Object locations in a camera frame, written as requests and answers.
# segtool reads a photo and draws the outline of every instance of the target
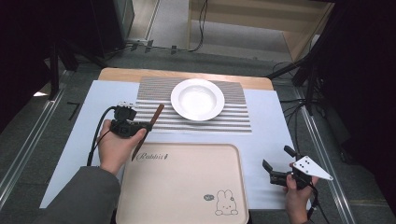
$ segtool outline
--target rabbit logo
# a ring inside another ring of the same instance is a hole
[[[233,199],[233,193],[227,189],[225,192],[220,190],[218,192],[218,210],[216,211],[216,215],[237,215],[238,211],[236,211],[236,203]]]

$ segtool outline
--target striped mat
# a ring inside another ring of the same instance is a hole
[[[240,83],[211,81],[223,92],[225,106],[213,119],[194,121],[181,117],[171,104],[172,90],[183,80],[186,78],[143,77],[137,94],[137,115],[134,120],[149,122],[158,105],[164,104],[153,132],[251,134],[245,94]]]

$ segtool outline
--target gray sleeve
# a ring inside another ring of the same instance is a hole
[[[99,167],[81,167],[34,223],[110,223],[119,180]]]

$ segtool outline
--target chopstick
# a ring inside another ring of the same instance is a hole
[[[151,121],[149,122],[150,124],[152,124],[154,126],[155,121],[157,121],[157,118],[160,116],[161,112],[163,111],[163,108],[164,108],[164,105],[158,105],[157,111],[155,111],[154,116],[152,117]],[[136,148],[134,149],[134,153],[132,154],[131,161],[133,161],[134,157],[136,157],[137,152],[142,147],[142,145],[145,142],[146,137],[148,136],[148,134],[149,134],[149,132],[146,132],[146,134],[143,137],[143,139],[140,140],[140,142],[137,144]]]

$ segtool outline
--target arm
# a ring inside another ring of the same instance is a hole
[[[312,189],[310,187],[305,187],[304,189],[297,190],[296,181],[291,175],[287,176],[286,183],[288,185],[288,187],[285,188],[287,192],[286,212],[288,213],[290,223],[307,223],[306,204],[312,194]],[[312,176],[312,183],[314,186],[318,183],[318,178],[316,176]]]
[[[144,137],[142,129],[131,138],[120,138],[108,132],[105,120],[99,143],[100,167],[81,167],[35,223],[110,223],[120,197],[120,184],[115,175],[130,158]]]

